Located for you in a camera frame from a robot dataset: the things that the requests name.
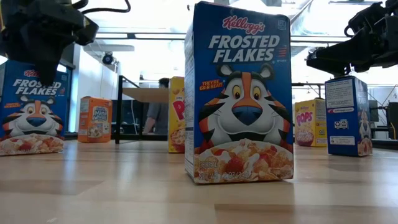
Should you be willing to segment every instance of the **black cable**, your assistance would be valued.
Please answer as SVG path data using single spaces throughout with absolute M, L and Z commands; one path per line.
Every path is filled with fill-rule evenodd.
M 129 0 L 125 0 L 127 4 L 127 9 L 111 9 L 111 8 L 94 8 L 94 9 L 87 9 L 81 12 L 83 15 L 92 12 L 120 12 L 120 13 L 127 13 L 131 10 L 131 5 Z
M 80 1 L 78 1 L 78 2 L 76 2 L 76 3 L 74 3 L 74 4 L 72 4 L 72 7 L 73 7 L 74 9 L 81 9 L 81 8 L 86 7 L 87 4 L 88 4 L 88 0 L 80 0 Z
M 349 26 L 346 26 L 346 27 L 344 28 L 344 35 L 345 35 L 346 37 L 353 37 L 353 35 L 349 35 L 349 34 L 348 34 L 348 29 L 349 29 Z

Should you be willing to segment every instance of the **blue cereal box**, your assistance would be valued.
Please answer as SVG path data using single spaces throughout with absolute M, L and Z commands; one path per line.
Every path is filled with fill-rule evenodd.
M 368 86 L 348 76 L 327 81 L 326 126 L 329 154 L 372 154 Z
M 185 39 L 185 168 L 195 183 L 293 177 L 286 16 L 208 2 Z
M 8 60 L 0 65 L 0 156 L 63 149 L 68 74 L 43 86 L 34 66 Z

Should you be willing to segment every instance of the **pops cereal box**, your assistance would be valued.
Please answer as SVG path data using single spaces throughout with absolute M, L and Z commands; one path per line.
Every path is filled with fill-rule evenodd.
M 329 154 L 372 154 L 367 84 L 348 76 L 327 81 L 325 90 Z
M 112 101 L 83 97 L 80 101 L 80 142 L 108 142 L 111 140 Z
M 294 139 L 300 146 L 327 147 L 325 100 L 294 104 Z
M 63 149 L 68 74 L 57 72 L 52 86 L 43 86 L 38 77 L 28 63 L 0 65 L 0 156 Z
M 199 2 L 185 38 L 185 169 L 195 183 L 293 177 L 289 18 Z
M 185 93 L 184 78 L 170 79 L 169 97 L 169 152 L 185 151 Z

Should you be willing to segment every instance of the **person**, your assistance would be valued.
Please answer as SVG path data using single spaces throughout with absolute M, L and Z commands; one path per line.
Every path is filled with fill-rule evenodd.
M 159 80 L 159 88 L 168 88 L 169 79 L 161 78 Z M 155 126 L 154 134 L 166 135 L 169 123 L 169 104 L 167 103 L 151 103 L 147 113 L 147 121 L 145 122 L 143 134 L 149 134 Z

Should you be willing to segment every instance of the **yellow cereal box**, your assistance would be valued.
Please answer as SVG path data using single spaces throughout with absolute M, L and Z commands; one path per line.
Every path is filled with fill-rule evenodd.
M 327 147 L 325 100 L 314 99 L 294 104 L 294 138 L 300 146 Z
M 169 152 L 185 152 L 184 100 L 184 78 L 171 78 L 169 99 Z

